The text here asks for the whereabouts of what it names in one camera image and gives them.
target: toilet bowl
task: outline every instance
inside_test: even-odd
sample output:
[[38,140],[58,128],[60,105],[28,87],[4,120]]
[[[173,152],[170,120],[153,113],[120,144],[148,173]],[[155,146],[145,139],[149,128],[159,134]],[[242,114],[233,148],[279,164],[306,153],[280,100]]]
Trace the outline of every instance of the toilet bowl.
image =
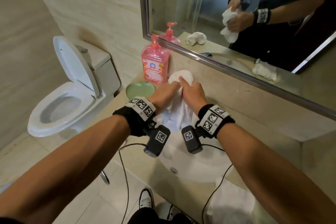
[[32,111],[28,132],[45,137],[67,128],[80,132],[113,98],[120,81],[108,53],[83,41],[54,37],[58,59],[71,82],[47,95]]

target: bathroom floor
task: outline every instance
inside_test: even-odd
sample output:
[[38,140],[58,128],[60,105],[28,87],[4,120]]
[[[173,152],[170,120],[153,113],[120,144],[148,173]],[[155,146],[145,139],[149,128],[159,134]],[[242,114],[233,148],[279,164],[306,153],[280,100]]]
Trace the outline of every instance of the bathroom floor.
[[[30,167],[73,135],[65,136],[66,139],[59,135],[33,138],[27,133],[23,133],[0,151],[0,186],[19,178]],[[107,186],[100,177],[97,177],[63,210],[54,223],[121,223],[127,203],[124,171],[113,160],[108,163],[104,170],[111,184]],[[138,209],[140,192],[146,186],[129,172],[127,172],[127,179],[130,195],[128,210],[123,223],[127,223]],[[164,202],[164,199],[155,193],[154,200],[156,205]]]

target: toilet lid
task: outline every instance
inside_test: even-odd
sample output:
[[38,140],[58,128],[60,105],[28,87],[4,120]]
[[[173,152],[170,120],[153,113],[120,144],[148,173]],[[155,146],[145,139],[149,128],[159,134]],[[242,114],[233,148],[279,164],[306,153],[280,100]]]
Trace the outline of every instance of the toilet lid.
[[28,132],[35,137],[50,136],[70,127],[95,103],[88,88],[66,82],[47,95],[32,111]]
[[95,97],[98,97],[99,89],[95,78],[79,50],[64,36],[54,37],[54,48],[69,79],[82,83],[93,91]]

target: white towel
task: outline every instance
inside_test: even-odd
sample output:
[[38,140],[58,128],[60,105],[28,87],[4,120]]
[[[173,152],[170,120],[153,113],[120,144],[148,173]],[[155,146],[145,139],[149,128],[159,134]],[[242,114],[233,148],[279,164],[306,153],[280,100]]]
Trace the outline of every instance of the white towel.
[[206,35],[204,35],[201,32],[194,32],[193,34],[187,37],[185,42],[187,45],[193,46],[196,43],[205,44],[206,41],[207,41]]
[[[194,82],[194,77],[188,70],[181,70],[173,73],[168,82],[179,82],[179,77],[182,76],[189,85]],[[182,128],[191,125],[193,112],[187,106],[182,96],[182,87],[176,93],[169,107],[162,112],[162,124],[170,129],[170,132],[179,131]]]
[[251,192],[224,179],[210,200],[207,215],[212,224],[249,224],[253,223],[254,204]]
[[252,72],[271,81],[275,81],[277,79],[277,68],[267,62],[259,61],[258,64],[255,64]]
[[224,35],[225,39],[229,43],[234,43],[238,39],[239,33],[232,33],[231,31],[229,31],[229,29],[227,27],[228,26],[228,21],[231,20],[232,18],[235,18],[237,15],[238,15],[238,13],[231,11],[231,7],[229,9],[227,9],[222,14],[223,24],[224,24],[225,28],[220,33],[221,33],[221,35]]

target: soap bottle label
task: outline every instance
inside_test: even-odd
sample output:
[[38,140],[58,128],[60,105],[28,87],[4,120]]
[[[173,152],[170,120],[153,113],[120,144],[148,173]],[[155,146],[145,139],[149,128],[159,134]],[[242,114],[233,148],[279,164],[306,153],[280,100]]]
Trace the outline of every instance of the soap bottle label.
[[145,78],[150,78],[152,80],[162,82],[164,69],[164,65],[162,63],[143,59],[142,64]]

